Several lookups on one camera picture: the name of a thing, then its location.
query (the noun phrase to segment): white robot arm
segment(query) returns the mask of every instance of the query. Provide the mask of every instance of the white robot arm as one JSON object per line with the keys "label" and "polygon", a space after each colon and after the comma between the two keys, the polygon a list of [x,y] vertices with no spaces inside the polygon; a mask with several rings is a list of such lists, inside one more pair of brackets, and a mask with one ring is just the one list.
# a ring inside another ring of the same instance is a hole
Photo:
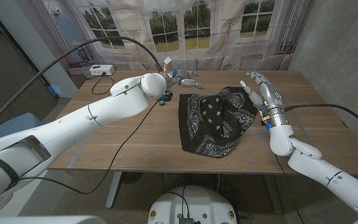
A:
{"label": "white robot arm", "polygon": [[160,97],[166,86],[158,73],[127,78],[111,88],[109,97],[51,123],[0,138],[0,195],[27,185],[31,180],[17,182],[17,178],[40,175],[70,146],[103,126],[139,114],[148,107],[147,98]]}
{"label": "white robot arm", "polygon": [[281,94],[262,74],[250,72],[247,75],[256,81],[262,97],[243,81],[241,85],[252,102],[263,105],[268,112],[265,119],[270,127],[270,148],[273,153],[278,156],[291,155],[288,165],[292,169],[324,185],[358,213],[358,179],[321,159],[323,155],[317,148],[291,137],[293,130],[285,118]]}

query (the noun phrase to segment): black bandana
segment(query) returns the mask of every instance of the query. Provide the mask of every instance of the black bandana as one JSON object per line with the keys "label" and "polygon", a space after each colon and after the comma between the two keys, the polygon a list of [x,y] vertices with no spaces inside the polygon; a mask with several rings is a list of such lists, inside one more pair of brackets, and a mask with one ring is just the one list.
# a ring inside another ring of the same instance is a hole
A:
{"label": "black bandana", "polygon": [[254,122],[256,112],[257,108],[241,87],[226,87],[216,95],[180,95],[182,149],[224,157]]}

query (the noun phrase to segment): cable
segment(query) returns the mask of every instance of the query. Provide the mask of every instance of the cable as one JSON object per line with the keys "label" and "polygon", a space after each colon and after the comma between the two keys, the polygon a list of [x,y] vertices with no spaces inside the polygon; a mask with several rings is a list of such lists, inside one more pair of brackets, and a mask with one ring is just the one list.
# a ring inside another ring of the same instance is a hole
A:
{"label": "cable", "polygon": [[292,201],[293,201],[293,204],[295,205],[296,212],[297,212],[297,214],[298,214],[298,216],[299,216],[301,222],[302,222],[303,224],[305,224],[305,223],[303,222],[303,219],[302,219],[302,217],[301,217],[301,214],[299,213],[298,207],[296,206],[295,197],[293,196],[291,186],[290,186],[290,184],[288,183],[288,177],[287,177],[287,175],[286,175],[286,173],[285,173],[283,167],[281,166],[281,163],[280,163],[280,161],[278,160],[277,155],[276,155],[276,160],[277,160],[278,165],[280,166],[280,168],[281,168],[281,170],[283,171],[283,174],[284,174],[284,176],[285,176],[285,183],[287,184],[288,189],[290,189]]}
{"label": "cable", "polygon": [[[93,93],[94,95],[103,95],[103,94],[109,93],[111,87],[114,85],[114,80],[113,80],[110,76],[107,76],[107,75],[106,75],[106,72],[103,72],[103,74],[101,75],[101,77],[99,78],[99,80],[98,80],[98,81],[93,85],[93,87],[92,87],[92,93]],[[87,80],[92,80],[92,79],[94,79],[94,78],[96,78],[96,77],[87,78]],[[111,79],[111,81],[112,81],[111,86],[110,86],[106,91],[104,91],[104,92],[102,92],[102,93],[95,93],[95,92],[94,92],[94,89],[96,88],[96,86],[97,86],[97,85],[102,81],[102,79],[104,79],[104,78],[109,78],[109,79]]]}
{"label": "cable", "polygon": [[220,184],[220,182],[221,182],[221,175],[218,174],[218,186],[216,187],[216,192],[218,192],[218,190],[219,190],[219,184]]}
{"label": "cable", "polygon": [[186,181],[185,181],[185,185],[183,186],[183,191],[181,192],[181,196],[182,196],[182,200],[181,200],[181,215],[183,216],[183,200],[185,199],[185,188],[186,188]]}
{"label": "cable", "polygon": [[155,56],[153,55],[153,53],[151,51],[149,51],[144,45],[142,45],[141,43],[139,43],[138,41],[129,38],[129,37],[99,37],[99,38],[95,38],[95,39],[91,39],[88,40],[86,42],[83,42],[80,45],[77,45],[75,48],[68,50],[67,52],[65,52],[64,54],[62,54],[59,58],[56,58],[54,61],[50,62],[46,67],[44,67],[41,71],[39,71],[37,74],[35,74],[19,91],[17,91],[12,98],[10,98],[5,104],[4,106],[2,106],[2,108],[0,109],[0,115],[2,114],[2,112],[4,112],[6,110],[6,108],[13,102],[15,101],[26,89],[28,89],[28,87],[30,87],[30,85],[35,82],[42,74],[44,74],[48,69],[50,69],[52,66],[54,66],[56,63],[58,63],[61,59],[63,59],[64,57],[66,57],[67,55],[69,55],[70,53],[74,52],[76,49],[83,47],[85,45],[88,45],[90,43],[96,42],[96,41],[103,41],[103,40],[128,40],[131,41],[137,45],[139,45],[140,47],[142,47],[147,53],[150,54],[150,56],[153,58],[157,69],[159,72],[163,72],[161,65],[158,63],[158,60],[155,58]]}
{"label": "cable", "polygon": [[169,80],[169,81],[167,81],[167,83],[169,83],[170,81],[172,81],[173,80],[173,78],[175,78],[174,76],[172,76],[172,78]]}
{"label": "cable", "polygon": [[74,191],[74,192],[79,193],[79,194],[84,194],[84,195],[86,195],[86,194],[91,194],[91,193],[93,193],[96,189],[98,189],[98,188],[100,187],[100,185],[102,184],[102,182],[105,180],[105,178],[106,178],[107,174],[109,173],[110,168],[111,168],[111,166],[112,166],[112,164],[113,164],[113,162],[114,162],[114,160],[115,160],[115,158],[116,158],[118,152],[121,150],[121,148],[124,146],[124,144],[125,144],[125,143],[135,134],[135,132],[140,128],[140,126],[142,125],[143,121],[146,119],[146,117],[149,115],[149,113],[152,111],[152,109],[154,108],[154,106],[155,106],[157,103],[158,103],[158,101],[156,101],[156,102],[153,104],[153,106],[149,109],[149,111],[147,112],[147,114],[144,116],[143,120],[139,123],[139,125],[138,125],[138,126],[135,128],[135,130],[132,132],[132,134],[131,134],[131,135],[121,144],[121,146],[118,148],[117,152],[115,153],[114,157],[112,158],[112,161],[111,161],[111,163],[110,163],[109,168],[107,169],[107,171],[106,171],[106,173],[104,174],[103,178],[100,180],[99,184],[98,184],[93,190],[91,190],[91,191],[89,191],[89,192],[83,192],[83,191],[80,191],[80,190],[75,189],[75,188],[73,188],[73,187],[70,187],[70,186],[67,185],[67,184],[64,184],[64,183],[61,183],[61,182],[59,182],[59,181],[57,181],[57,180],[49,179],[49,178],[46,178],[46,177],[21,177],[21,178],[19,178],[17,181],[20,181],[20,180],[29,180],[29,179],[46,180],[46,181],[53,182],[53,183],[55,183],[55,184],[61,185],[61,186],[63,186],[63,187],[66,187],[66,188],[68,188],[68,189],[70,189],[70,190],[72,190],[72,191]]}
{"label": "cable", "polygon": [[187,204],[186,199],[185,199],[183,196],[181,196],[180,194],[177,194],[177,193],[175,193],[175,192],[167,192],[167,193],[177,195],[177,196],[181,197],[182,201],[184,200],[184,201],[186,202],[186,206],[187,206],[187,218],[190,218],[189,205]]}
{"label": "cable", "polygon": [[342,110],[350,113],[351,115],[355,116],[358,119],[358,114],[356,114],[355,112],[347,109],[346,107],[339,106],[339,105],[327,104],[327,103],[325,103],[325,104],[308,104],[308,105],[287,106],[286,108],[284,108],[284,111],[290,111],[290,110],[295,109],[295,108],[314,107],[314,106],[327,106],[327,107],[339,108],[339,109],[342,109]]}
{"label": "cable", "polygon": [[162,174],[162,193],[164,194],[164,173],[161,173]]}

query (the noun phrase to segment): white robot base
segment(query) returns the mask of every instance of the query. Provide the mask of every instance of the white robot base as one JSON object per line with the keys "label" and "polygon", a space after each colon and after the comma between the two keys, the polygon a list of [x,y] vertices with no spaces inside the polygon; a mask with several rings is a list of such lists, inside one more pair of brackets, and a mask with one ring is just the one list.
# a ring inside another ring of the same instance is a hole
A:
{"label": "white robot base", "polygon": [[[159,197],[152,205],[148,224],[237,224],[233,206],[222,195],[211,189],[189,185],[185,187],[184,193],[183,186],[169,192]],[[182,194],[188,203],[188,209],[185,201],[182,208],[183,199],[180,197]]]}

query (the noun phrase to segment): table leg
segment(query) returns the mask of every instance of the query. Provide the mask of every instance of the table leg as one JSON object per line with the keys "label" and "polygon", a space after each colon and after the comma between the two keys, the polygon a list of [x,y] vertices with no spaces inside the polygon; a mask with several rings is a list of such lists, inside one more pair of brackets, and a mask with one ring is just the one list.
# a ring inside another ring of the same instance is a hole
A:
{"label": "table leg", "polygon": [[116,195],[118,193],[119,180],[121,178],[121,174],[122,172],[114,172],[110,185],[109,195],[107,196],[106,208],[112,208],[114,199],[116,198]]}
{"label": "table leg", "polygon": [[274,213],[282,214],[283,208],[281,207],[280,198],[278,197],[276,182],[272,175],[264,175],[265,183],[267,186],[267,191],[270,196],[270,201],[273,205]]}

